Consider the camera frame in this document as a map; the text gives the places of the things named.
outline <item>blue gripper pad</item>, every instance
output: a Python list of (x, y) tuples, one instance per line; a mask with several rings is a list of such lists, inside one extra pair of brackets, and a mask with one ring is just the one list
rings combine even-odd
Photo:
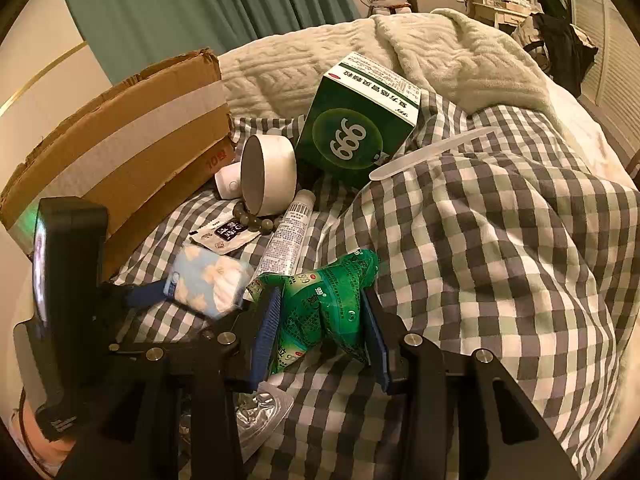
[(373, 316), (369, 301), (363, 291), (360, 291), (360, 315), (364, 327), (365, 350), (369, 364), (373, 370), (376, 382), (388, 391), (390, 378), (388, 373), (388, 352), (382, 339), (382, 334)]
[(266, 294), (265, 291), (263, 296), (266, 296), (266, 298), (260, 298), (260, 302), (265, 301), (267, 305), (262, 318), (262, 325), (255, 337), (251, 354), (251, 371), (249, 373), (249, 385), (254, 391), (258, 389), (258, 384), (267, 377), (273, 345), (278, 335), (282, 288), (276, 286), (270, 294)]
[(165, 301), (164, 282), (166, 282), (166, 280), (135, 286), (125, 296), (125, 304), (130, 308), (140, 308)]

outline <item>bed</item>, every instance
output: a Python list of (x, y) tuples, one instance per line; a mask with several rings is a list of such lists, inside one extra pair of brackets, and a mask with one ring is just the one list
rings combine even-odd
[[(320, 76), (351, 50), (422, 89), (418, 127), (398, 155), (479, 125), (495, 126), (497, 133), (360, 193), (322, 177), (314, 185), (318, 200), (299, 269), (330, 263), (358, 247), (375, 249), (383, 306), (444, 349), (495, 351), (580, 475), (597, 478), (640, 415), (638, 263), (627, 250), (638, 231), (640, 198), (633, 182), (598, 125), (511, 38), (446, 9), (273, 36), (221, 56), (239, 151), (248, 136), (274, 127), (295, 142)], [(471, 191), (480, 185), (491, 191)], [(476, 202), (468, 202), (471, 196)], [(559, 204), (574, 196), (587, 198), (577, 210), (562, 210)], [(577, 214), (593, 207), (591, 199), (607, 205), (606, 215), (596, 215), (595, 229), (593, 218)], [(523, 200), (534, 202), (523, 208)], [(205, 186), (149, 235), (115, 281), (161, 279), (189, 231), (232, 207), (214, 186)], [(553, 268), (545, 268), (542, 249), (527, 253), (527, 243), (514, 240), (514, 231), (492, 216), (525, 209), (535, 219), (527, 232), (550, 247), (557, 219), (571, 231), (571, 243), (559, 255), (562, 276), (556, 273), (558, 254), (550, 256)], [(537, 216), (540, 210), (548, 212), (549, 224)], [(441, 232), (442, 226), (449, 231)], [(473, 241), (470, 232), (483, 237)], [(259, 237), (231, 255), (256, 266), (266, 242)], [(460, 254), (488, 246), (513, 251), (514, 261), (536, 267), (515, 272), (500, 266), (501, 257), (484, 253), (473, 266), (460, 262)], [(438, 264), (446, 254), (458, 262), (447, 272)], [(455, 286), (444, 278), (452, 275)], [(519, 309), (527, 294), (516, 298), (510, 289), (511, 297), (503, 296), (505, 280), (535, 298), (525, 314)], [(564, 309), (544, 298), (549, 290)], [(121, 336), (175, 341), (202, 326), (201, 318), (165, 302), (132, 317)], [(250, 478), (370, 480), (393, 474), (402, 402), (385, 396), (367, 368), (322, 346), (270, 382), (293, 395), (294, 407), (250, 459)], [(454, 464), (455, 453), (451, 457)], [(450, 471), (455, 478), (454, 465)]]

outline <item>plastic spoon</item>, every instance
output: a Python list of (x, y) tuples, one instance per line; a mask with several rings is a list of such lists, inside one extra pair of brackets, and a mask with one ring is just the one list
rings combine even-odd
[(392, 160), (376, 168), (369, 173), (371, 180), (383, 180), (395, 174), (401, 173), (404, 170), (414, 167), (416, 164), (420, 164), (431, 157), (440, 155), (442, 152), (451, 150), (458, 147), (460, 144), (465, 144), (470, 140), (477, 139), (478, 137), (484, 137), (487, 134), (495, 131), (494, 126), (486, 126), (483, 128), (476, 128), (475, 130), (469, 130), (463, 134), (457, 134), (449, 137), (449, 139), (439, 140), (429, 146), (415, 150), (407, 155), (400, 156), (396, 160)]

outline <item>checkered bed sheet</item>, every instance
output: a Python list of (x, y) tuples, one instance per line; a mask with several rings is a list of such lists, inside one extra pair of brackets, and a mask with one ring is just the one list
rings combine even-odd
[[(238, 153), (249, 135), (272, 127), (295, 143), (303, 120), (236, 118)], [(361, 192), (322, 176), (298, 270), (375, 250), (383, 307), (442, 349), (491, 349), (585, 478), (604, 444), (638, 312), (640, 194), (593, 176), (541, 113), (495, 106), (467, 115), (429, 92), (396, 156), (480, 126), (495, 132)], [(189, 231), (233, 204), (214, 186), (200, 190), (148, 236), (116, 282), (166, 276)], [(267, 241), (230, 256), (255, 267)], [(203, 323), (165, 302), (133, 316), (126, 337), (176, 341)], [(367, 367), (324, 344), (270, 382), (294, 406), (248, 462), (250, 478), (392, 477), (404, 400), (387, 397)], [(453, 478), (455, 470), (452, 459)]]

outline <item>gold trim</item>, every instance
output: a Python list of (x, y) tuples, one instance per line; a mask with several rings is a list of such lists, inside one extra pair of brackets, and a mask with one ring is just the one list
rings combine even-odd
[(14, 93), (14, 95), (12, 95), (11, 97), (9, 97), (7, 99), (7, 101), (0, 106), (0, 117), (2, 116), (2, 114), (4, 114), (9, 106), (11, 106), (12, 104), (14, 104), (19, 97), (21, 97), (29, 88), (31, 88), (33, 85), (35, 85), (41, 78), (44, 77), (44, 75), (49, 72), (50, 70), (52, 70), (53, 68), (57, 67), (60, 63), (62, 63), (67, 57), (72, 56), (73, 54), (75, 54), (78, 50), (86, 47), (88, 45), (88, 43), (86, 41), (83, 41), (80, 44), (77, 44), (75, 47), (73, 47), (71, 50), (67, 50), (62, 56), (60, 56), (57, 59), (54, 59), (51, 63), (49, 63), (46, 67), (44, 67), (42, 70), (40, 70), (35, 76), (33, 76), (31, 79), (29, 79), (27, 81), (27, 83), (20, 88), (18, 91), (16, 91)]

